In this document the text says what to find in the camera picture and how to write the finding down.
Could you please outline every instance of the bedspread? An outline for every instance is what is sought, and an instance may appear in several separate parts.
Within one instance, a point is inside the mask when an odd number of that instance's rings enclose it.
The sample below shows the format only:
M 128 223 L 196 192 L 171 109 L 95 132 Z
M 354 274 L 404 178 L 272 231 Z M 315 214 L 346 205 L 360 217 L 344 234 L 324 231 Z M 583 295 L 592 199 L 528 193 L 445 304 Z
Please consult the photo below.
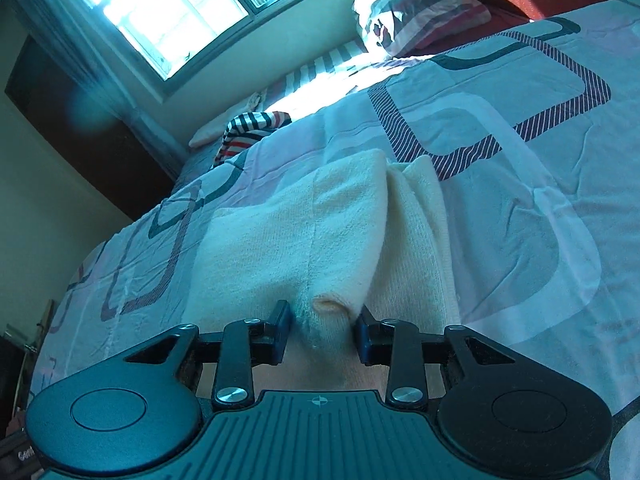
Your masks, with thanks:
M 178 324 L 217 208 L 262 203 L 314 168 L 379 148 L 433 160 L 462 322 L 596 391 L 615 429 L 601 474 L 640 477 L 640 0 L 352 77 L 337 103 L 96 248 L 60 304 L 32 393 Z

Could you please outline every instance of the crosshair logo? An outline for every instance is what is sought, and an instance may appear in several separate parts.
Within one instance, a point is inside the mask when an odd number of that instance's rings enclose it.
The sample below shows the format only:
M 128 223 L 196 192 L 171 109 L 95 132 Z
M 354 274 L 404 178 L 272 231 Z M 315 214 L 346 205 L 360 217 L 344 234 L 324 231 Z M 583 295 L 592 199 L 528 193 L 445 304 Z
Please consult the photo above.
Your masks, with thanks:
M 309 402 L 312 402 L 316 406 L 320 407 L 320 406 L 324 406 L 326 403 L 331 401 L 326 397 L 323 397 L 322 395 L 318 395 L 318 396 L 315 396 L 313 399 L 311 399 Z

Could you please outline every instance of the towel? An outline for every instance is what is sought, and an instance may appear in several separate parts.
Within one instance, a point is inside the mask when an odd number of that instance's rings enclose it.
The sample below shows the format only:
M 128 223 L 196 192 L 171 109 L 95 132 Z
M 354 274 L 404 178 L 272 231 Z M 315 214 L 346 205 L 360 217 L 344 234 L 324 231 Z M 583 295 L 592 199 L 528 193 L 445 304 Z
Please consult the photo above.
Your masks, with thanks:
M 278 300 L 291 304 L 284 360 L 254 368 L 256 394 L 383 396 L 387 368 L 363 366 L 351 336 L 363 304 L 377 319 L 403 319 L 422 332 L 460 322 L 444 201 L 428 156 L 390 164 L 382 150 L 357 153 L 261 205 L 217 210 L 191 279 L 182 322 L 201 332 L 266 319 Z

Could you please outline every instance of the dark door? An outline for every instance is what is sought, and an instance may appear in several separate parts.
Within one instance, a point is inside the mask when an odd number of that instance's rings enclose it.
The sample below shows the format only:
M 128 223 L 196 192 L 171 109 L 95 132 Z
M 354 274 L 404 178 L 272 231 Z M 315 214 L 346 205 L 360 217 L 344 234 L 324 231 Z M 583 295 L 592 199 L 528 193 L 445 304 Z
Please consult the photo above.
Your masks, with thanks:
M 171 179 L 130 129 L 31 38 L 15 64 L 6 94 L 49 144 L 132 220 L 171 194 Z
M 12 417 L 24 351 L 0 337 L 0 440 Z

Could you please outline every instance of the window frame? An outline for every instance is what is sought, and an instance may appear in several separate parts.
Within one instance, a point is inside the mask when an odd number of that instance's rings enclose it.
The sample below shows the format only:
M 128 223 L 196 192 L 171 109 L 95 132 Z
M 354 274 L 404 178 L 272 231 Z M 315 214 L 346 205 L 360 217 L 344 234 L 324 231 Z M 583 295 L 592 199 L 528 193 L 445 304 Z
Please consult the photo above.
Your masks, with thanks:
M 95 31 L 120 60 L 135 74 L 154 98 L 162 103 L 189 82 L 202 68 L 256 28 L 303 0 L 270 0 L 256 7 L 251 0 L 238 0 L 247 16 L 222 32 L 215 40 L 195 54 L 174 75 L 164 80 L 146 58 L 129 43 L 102 12 L 104 4 L 91 7 L 89 0 L 69 0 L 85 23 Z

